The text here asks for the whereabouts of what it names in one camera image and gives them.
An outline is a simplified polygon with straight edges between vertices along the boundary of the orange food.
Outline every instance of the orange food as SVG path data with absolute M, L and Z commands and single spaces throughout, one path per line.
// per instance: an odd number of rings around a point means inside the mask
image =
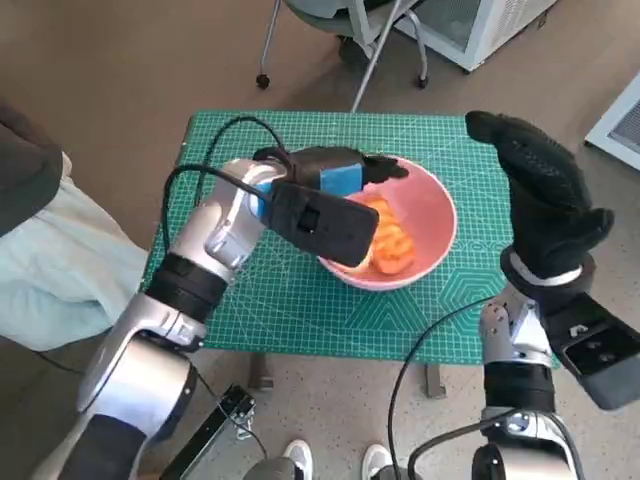
M 408 268 L 416 259 L 413 239 L 404 231 L 389 203 L 382 197 L 364 202 L 380 216 L 373 236 L 371 263 L 381 273 L 395 275 Z

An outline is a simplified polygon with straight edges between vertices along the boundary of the person's foot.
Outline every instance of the person's foot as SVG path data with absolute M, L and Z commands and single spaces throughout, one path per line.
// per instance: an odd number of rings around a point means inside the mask
M 293 460 L 302 473 L 304 480 L 313 478 L 313 458 L 311 458 L 311 448 L 304 440 L 294 440 L 284 450 L 284 455 Z
M 371 480 L 387 465 L 391 465 L 391 454 L 382 445 L 371 445 L 362 459 L 362 480 Z

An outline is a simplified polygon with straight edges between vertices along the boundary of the grid pattern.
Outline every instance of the grid pattern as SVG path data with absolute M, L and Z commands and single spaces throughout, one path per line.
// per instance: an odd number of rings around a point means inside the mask
M 368 153 L 406 157 L 433 172 L 449 189 L 458 210 L 458 236 L 449 256 L 413 285 L 385 293 L 350 287 L 273 232 L 266 232 L 209 321 L 206 346 L 399 360 L 425 327 L 503 285 L 499 252 L 511 242 L 506 179 L 494 150 L 470 140 L 462 117 L 315 112 L 203 111 L 188 127 L 179 163 L 200 163 L 216 130 L 239 114 L 272 125 L 289 150 L 341 145 Z M 251 158 L 272 145 L 256 125 L 234 126 L 221 139 L 213 164 Z M 174 185 L 170 233 L 184 225 L 193 204 L 197 174 Z M 208 179 L 209 191 L 215 179 Z M 145 274 L 162 260 L 156 235 Z M 418 361 L 475 364 L 481 360 L 479 308 L 439 328 Z

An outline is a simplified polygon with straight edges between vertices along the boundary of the black cable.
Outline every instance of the black cable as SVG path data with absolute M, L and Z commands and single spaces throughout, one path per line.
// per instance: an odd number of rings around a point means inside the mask
M 576 470 L 576 476 L 578 477 L 578 480 L 586 480 L 587 477 L 584 475 L 584 468 L 582 467 L 580 452 L 578 452 L 578 447 L 573 441 L 571 433 L 569 433 L 569 429 L 555 414 L 548 415 L 547 417 L 554 423 L 556 427 L 558 427 L 558 430 L 560 430 L 560 433 L 564 437 L 564 441 L 567 443 L 567 447 L 569 448 L 571 456 L 573 457 L 573 466 Z
M 62 365 L 61 363 L 56 362 L 55 360 L 47 357 L 44 353 L 42 352 L 36 352 L 34 350 L 31 350 L 33 353 L 35 353 L 38 357 L 40 357 L 42 360 L 44 360 L 45 362 L 47 362 L 49 365 L 56 367 L 64 372 L 69 372 L 69 373 L 74 373 L 76 375 L 84 375 L 84 372 L 80 371 L 80 370 L 76 370 L 75 368 L 71 368 L 71 367 L 67 367 L 66 365 Z
M 262 455 L 264 455 L 264 459 L 268 460 L 269 459 L 269 454 L 267 453 L 267 449 L 264 446 L 264 443 L 262 443 L 262 440 L 260 440 L 260 438 L 258 437 L 258 435 L 256 435 L 254 432 L 252 432 L 251 430 L 247 430 L 245 427 L 243 427 L 242 425 L 240 425 L 238 422 L 236 422 L 233 418 L 231 418 L 227 412 L 224 411 L 224 407 L 220 404 L 220 396 L 216 395 L 216 393 L 211 389 L 211 387 L 209 386 L 209 384 L 207 383 L 207 381 L 204 379 L 204 377 L 202 376 L 202 374 L 198 371 L 197 368 L 196 369 L 196 374 L 198 375 L 198 379 L 202 382 L 202 384 L 204 385 L 204 387 L 208 390 L 209 394 L 211 395 L 211 397 L 214 399 L 214 401 L 216 402 L 216 406 L 220 407 L 220 411 L 222 412 L 222 414 L 227 417 L 227 420 L 229 420 L 231 423 L 233 423 L 237 428 L 247 432 L 249 435 L 251 435 L 251 437 L 256 441 L 256 443 L 258 444 L 258 446 L 260 447 L 260 450 L 262 450 Z
M 169 200 L 171 199 L 171 187 L 173 186 L 173 182 L 184 172 L 201 172 L 202 174 L 210 174 L 215 175 L 223 179 L 226 182 L 229 182 L 234 187 L 239 188 L 240 190 L 244 190 L 251 195 L 255 195 L 256 197 L 264 200 L 265 202 L 269 201 L 269 196 L 264 192 L 261 192 L 257 188 L 252 185 L 248 185 L 244 183 L 237 177 L 219 170 L 215 167 L 209 167 L 207 165 L 200 165 L 197 163 L 189 163 L 186 165 L 180 165 L 173 169 L 173 171 L 167 177 L 167 180 L 164 183 L 164 193 L 162 195 L 162 210 L 161 210 L 161 227 L 162 227 L 162 243 L 164 245 L 165 253 L 169 250 Z
M 457 428 L 450 432 L 443 433 L 442 435 L 438 435 L 437 437 L 434 437 L 427 442 L 424 442 L 422 445 L 416 448 L 413 452 L 411 452 L 411 455 L 409 455 L 409 463 L 407 465 L 407 474 L 409 475 L 409 480 L 416 480 L 416 462 L 428 450 L 440 445 L 441 443 L 448 442 L 449 440 L 453 440 L 454 438 L 458 438 L 472 432 L 477 432 L 478 430 L 489 428 L 494 424 L 496 424 L 497 422 L 501 422 L 505 418 L 510 417 L 511 415 L 517 412 L 518 412 L 518 409 L 513 408 L 508 412 L 502 413 L 500 415 L 496 415 L 494 417 L 488 418 L 486 420 L 482 420 L 477 423 L 472 423 L 471 425 L 467 425 L 465 427 Z
M 280 139 L 280 137 L 275 132 L 273 127 L 271 127 L 271 125 L 269 125 L 268 123 L 260 120 L 257 117 L 254 117 L 253 115 L 242 115 L 242 116 L 239 116 L 239 117 L 232 118 L 231 120 L 229 120 L 227 123 L 225 123 L 224 125 L 222 125 L 218 129 L 218 131 L 216 132 L 215 136 L 213 137 L 213 140 L 211 141 L 211 143 L 207 147 L 207 151 L 204 154 L 204 160 L 202 161 L 202 165 L 204 165 L 204 166 L 210 166 L 211 165 L 211 161 L 213 160 L 213 152 L 216 149 L 216 147 L 218 146 L 218 142 L 220 141 L 220 138 L 222 138 L 222 135 L 224 135 L 224 133 L 227 130 L 229 130 L 229 128 L 231 128 L 233 125 L 236 125 L 237 123 L 243 123 L 243 122 L 252 122 L 252 123 L 255 123 L 257 125 L 260 125 L 262 128 L 264 128 L 267 132 L 269 132 L 271 134 L 271 136 L 273 137 L 275 142 L 278 144 L 278 148 L 280 148 L 281 150 L 286 151 L 286 149 L 284 148 L 284 143 L 282 142 L 282 139 Z M 288 161 L 286 161 L 285 162 L 285 167 L 287 167 L 287 169 L 290 169 L 291 164 Z M 198 203 L 200 203 L 200 199 L 202 197 L 202 188 L 203 187 L 204 187 L 204 174 L 200 174 L 200 176 L 198 178 L 198 184 L 196 186 L 196 193 L 195 193 L 195 196 L 193 198 L 193 206 L 194 207 L 197 207 Z
M 447 313 L 444 317 L 441 317 L 440 319 L 438 319 L 437 321 L 429 325 L 427 329 L 424 331 L 424 333 L 420 336 L 420 338 L 418 338 L 418 341 L 415 343 L 415 345 L 411 348 L 411 350 L 409 351 L 409 354 L 407 355 L 407 358 L 405 358 L 404 364 L 402 365 L 402 368 L 398 373 L 396 384 L 393 387 L 393 392 L 391 393 L 391 401 L 389 402 L 389 414 L 387 417 L 387 437 L 389 440 L 389 452 L 391 453 L 391 461 L 393 462 L 393 471 L 395 473 L 396 480 L 400 480 L 400 467 L 398 465 L 398 457 L 396 456 L 396 447 L 395 447 L 395 442 L 393 440 L 393 413 L 396 408 L 396 400 L 398 398 L 398 392 L 400 391 L 400 385 L 402 384 L 402 379 L 404 378 L 404 374 L 406 373 L 407 368 L 409 368 L 409 364 L 411 363 L 411 360 L 413 360 L 413 357 L 415 357 L 416 353 L 418 353 L 418 350 L 420 349 L 424 341 L 427 339 L 427 337 L 431 335 L 431 333 L 439 325 L 442 325 L 443 322 L 449 320 L 451 317 L 455 317 L 457 314 L 464 312 L 469 308 L 475 307 L 476 305 L 480 305 L 481 303 L 488 302 L 492 298 L 493 296 L 483 298 L 481 300 L 477 300 L 468 305 L 465 305 L 464 307 L 460 307 L 457 310 L 454 310 L 453 312 Z

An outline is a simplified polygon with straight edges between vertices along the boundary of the chair leg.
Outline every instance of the chair leg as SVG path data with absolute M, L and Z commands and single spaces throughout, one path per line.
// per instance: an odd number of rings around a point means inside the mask
M 382 28 L 382 32 L 380 33 L 380 39 L 378 40 L 378 45 L 376 47 L 376 50 L 375 52 L 373 52 L 373 56 L 369 61 L 369 65 L 367 65 L 367 71 L 365 72 L 364 77 L 362 77 L 362 82 L 360 82 L 360 88 L 358 88 L 356 99 L 353 101 L 353 105 L 351 107 L 351 113 L 354 113 L 356 110 L 358 110 L 358 107 L 360 106 L 360 101 L 362 100 L 364 91 L 367 89 L 367 85 L 369 84 L 369 80 L 371 79 L 371 74 L 373 73 L 373 69 L 378 63 L 378 57 L 380 57 L 380 53 L 382 53 L 382 49 L 384 48 L 384 44 L 387 42 L 387 37 L 389 36 L 391 27 L 395 22 L 398 9 L 400 8 L 400 3 L 402 3 L 402 0 L 395 0 L 393 3 L 393 8 L 391 8 L 391 13 L 389 14 L 389 18 L 387 19 L 387 22 L 384 24 L 384 27 Z
M 269 23 L 269 29 L 267 30 L 267 38 L 264 41 L 264 49 L 262 50 L 262 57 L 260 57 L 260 73 L 256 77 L 256 83 L 262 90 L 269 88 L 269 76 L 265 73 L 267 64 L 267 53 L 269 53 L 269 45 L 271 45 L 271 38 L 273 37 L 273 31 L 276 28 L 276 21 L 278 20 L 278 12 L 280 12 L 280 5 L 282 0 L 275 0 L 273 4 L 273 13 L 271 13 L 271 22 Z
M 413 23 L 413 27 L 415 28 L 416 41 L 418 42 L 418 50 L 420 51 L 420 60 L 422 62 L 422 69 L 420 70 L 420 75 L 418 76 L 418 87 L 425 88 L 427 86 L 427 83 L 429 83 L 429 77 L 427 74 L 429 64 L 427 63 L 427 46 L 424 42 L 424 32 L 421 28 L 420 19 L 413 10 L 409 10 L 406 14 L 406 17 L 411 20 L 411 23 Z

